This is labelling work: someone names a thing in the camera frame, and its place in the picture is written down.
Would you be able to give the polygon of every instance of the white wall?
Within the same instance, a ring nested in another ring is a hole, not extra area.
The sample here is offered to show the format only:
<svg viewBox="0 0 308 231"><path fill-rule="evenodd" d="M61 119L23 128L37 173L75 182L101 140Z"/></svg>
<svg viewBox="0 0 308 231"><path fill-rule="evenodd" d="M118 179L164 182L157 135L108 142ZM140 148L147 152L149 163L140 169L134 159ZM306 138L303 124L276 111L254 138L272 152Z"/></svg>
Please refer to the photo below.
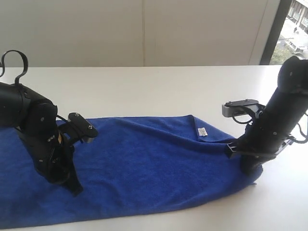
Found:
<svg viewBox="0 0 308 231"><path fill-rule="evenodd" d="M278 4L1 0L0 52L21 50L31 66L258 64Z"/></svg>

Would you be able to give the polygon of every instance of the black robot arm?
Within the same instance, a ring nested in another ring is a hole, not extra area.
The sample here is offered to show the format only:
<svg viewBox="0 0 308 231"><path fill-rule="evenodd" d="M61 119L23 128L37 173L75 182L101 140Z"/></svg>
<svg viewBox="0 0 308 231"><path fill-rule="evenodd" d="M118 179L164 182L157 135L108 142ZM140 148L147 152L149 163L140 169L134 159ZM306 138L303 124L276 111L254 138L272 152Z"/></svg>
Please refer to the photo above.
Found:
<svg viewBox="0 0 308 231"><path fill-rule="evenodd" d="M2 56L0 77L5 72L4 57L9 52ZM58 116L57 106L49 99L20 84L19 78L27 72L28 60L20 51L14 52L23 58L24 70L14 84L0 83L0 126L16 129L39 174L78 195L83 189L73 163L73 144L90 142L98 133L78 113L70 113L69 120ZM65 123L58 126L57 117Z"/></svg>
<svg viewBox="0 0 308 231"><path fill-rule="evenodd" d="M241 170L253 172L261 164L274 159L287 145L296 140L291 131L308 109L308 61L291 57L282 65L278 75L278 87L266 106L247 99L228 102L222 106L225 117L250 115L244 135L226 146L226 155L241 155Z"/></svg>

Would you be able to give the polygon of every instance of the towel label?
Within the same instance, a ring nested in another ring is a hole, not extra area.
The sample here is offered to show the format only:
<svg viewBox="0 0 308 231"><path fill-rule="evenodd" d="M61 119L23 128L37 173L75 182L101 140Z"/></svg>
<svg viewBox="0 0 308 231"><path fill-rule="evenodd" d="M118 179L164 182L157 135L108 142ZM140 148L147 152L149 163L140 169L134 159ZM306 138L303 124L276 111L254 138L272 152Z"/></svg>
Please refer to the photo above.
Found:
<svg viewBox="0 0 308 231"><path fill-rule="evenodd" d="M207 136L205 128L198 128L199 136Z"/></svg>

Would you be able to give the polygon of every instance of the white table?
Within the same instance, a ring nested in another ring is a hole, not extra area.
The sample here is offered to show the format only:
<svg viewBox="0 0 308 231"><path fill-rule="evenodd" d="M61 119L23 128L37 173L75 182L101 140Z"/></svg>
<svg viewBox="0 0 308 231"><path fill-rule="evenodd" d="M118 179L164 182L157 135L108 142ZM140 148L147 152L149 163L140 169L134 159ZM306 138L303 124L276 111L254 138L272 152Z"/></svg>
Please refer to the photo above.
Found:
<svg viewBox="0 0 308 231"><path fill-rule="evenodd" d="M30 68L21 78L54 104L59 114L84 117L182 116L193 114L240 136L244 126L221 115L229 100L266 104L279 66ZM18 68L2 82L13 83ZM264 165L256 186L177 212L76 222L25 231L306 231L308 146L294 144Z"/></svg>

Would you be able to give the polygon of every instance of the microfiber towel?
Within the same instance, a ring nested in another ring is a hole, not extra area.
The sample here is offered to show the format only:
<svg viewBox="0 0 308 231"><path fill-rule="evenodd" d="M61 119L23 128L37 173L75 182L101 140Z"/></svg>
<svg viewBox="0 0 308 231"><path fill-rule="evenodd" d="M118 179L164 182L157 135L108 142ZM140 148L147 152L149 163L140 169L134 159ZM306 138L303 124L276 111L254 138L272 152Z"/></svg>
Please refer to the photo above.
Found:
<svg viewBox="0 0 308 231"><path fill-rule="evenodd" d="M233 194L262 173L243 174L239 157L224 154L233 137L192 115L89 122L99 135L75 144L84 188L77 197L34 170L14 129L0 130L1 229L185 209Z"/></svg>

